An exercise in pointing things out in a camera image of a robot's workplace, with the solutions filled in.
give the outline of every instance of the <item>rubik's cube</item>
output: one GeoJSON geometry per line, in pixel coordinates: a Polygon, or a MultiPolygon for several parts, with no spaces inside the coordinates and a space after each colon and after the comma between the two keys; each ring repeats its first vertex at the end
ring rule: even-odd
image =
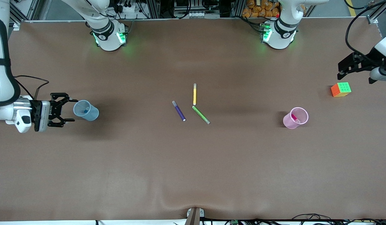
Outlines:
{"type": "Polygon", "coordinates": [[[343,97],[348,95],[352,90],[348,82],[337,83],[331,87],[333,97],[343,97]]]}

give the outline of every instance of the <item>green marker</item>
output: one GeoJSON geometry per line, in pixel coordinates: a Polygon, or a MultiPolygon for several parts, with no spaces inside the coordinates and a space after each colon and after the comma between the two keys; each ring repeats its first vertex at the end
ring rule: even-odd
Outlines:
{"type": "Polygon", "coordinates": [[[207,123],[207,124],[210,124],[210,121],[199,111],[198,108],[196,108],[196,106],[192,106],[192,109],[194,111],[196,111],[196,113],[207,123]]]}

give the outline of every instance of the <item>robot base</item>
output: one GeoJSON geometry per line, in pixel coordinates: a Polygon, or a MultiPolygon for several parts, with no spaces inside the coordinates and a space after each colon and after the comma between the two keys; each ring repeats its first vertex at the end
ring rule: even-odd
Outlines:
{"type": "Polygon", "coordinates": [[[281,35],[275,31],[275,22],[273,21],[263,23],[260,30],[264,31],[260,34],[262,43],[266,43],[274,49],[284,49],[288,47],[296,34],[296,31],[291,35],[287,33],[289,37],[282,38],[281,35]]]}
{"type": "Polygon", "coordinates": [[[112,20],[112,22],[114,23],[114,31],[108,36],[107,40],[100,40],[99,37],[92,33],[96,39],[97,46],[105,51],[115,51],[121,46],[126,46],[128,39],[129,27],[117,20],[112,20]]]}

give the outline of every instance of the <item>blue plastic cup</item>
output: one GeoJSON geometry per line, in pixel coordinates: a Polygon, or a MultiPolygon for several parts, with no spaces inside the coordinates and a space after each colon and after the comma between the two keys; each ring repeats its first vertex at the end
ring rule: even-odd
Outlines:
{"type": "Polygon", "coordinates": [[[80,100],[73,106],[73,113],[87,121],[94,121],[99,116],[99,110],[86,100],[80,100]]]}

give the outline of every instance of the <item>pink plastic cup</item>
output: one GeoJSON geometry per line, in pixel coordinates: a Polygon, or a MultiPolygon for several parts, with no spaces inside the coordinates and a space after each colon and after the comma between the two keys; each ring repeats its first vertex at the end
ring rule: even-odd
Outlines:
{"type": "Polygon", "coordinates": [[[307,123],[308,113],[304,108],[295,107],[283,118],[283,124],[289,129],[295,129],[296,127],[307,123]]]}

